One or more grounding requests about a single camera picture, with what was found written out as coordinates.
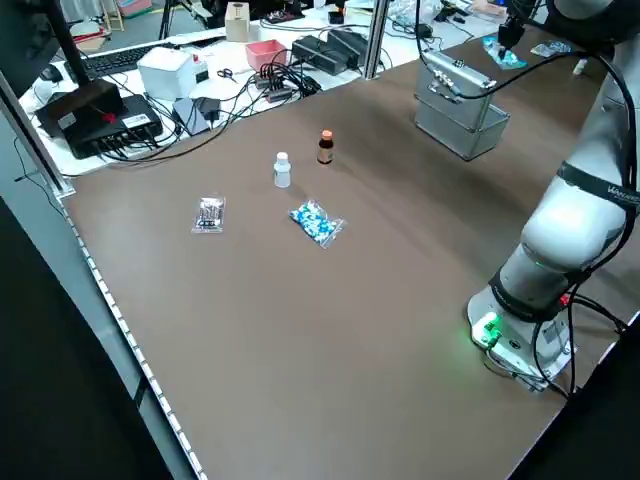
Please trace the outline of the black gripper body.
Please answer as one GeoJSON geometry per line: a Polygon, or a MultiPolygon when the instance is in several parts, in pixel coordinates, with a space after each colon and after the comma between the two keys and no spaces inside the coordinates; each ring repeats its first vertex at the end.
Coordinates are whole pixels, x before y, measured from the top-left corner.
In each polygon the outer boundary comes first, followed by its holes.
{"type": "Polygon", "coordinates": [[[503,29],[516,29],[532,25],[538,10],[537,0],[507,0],[504,2],[507,17],[503,29]]]}

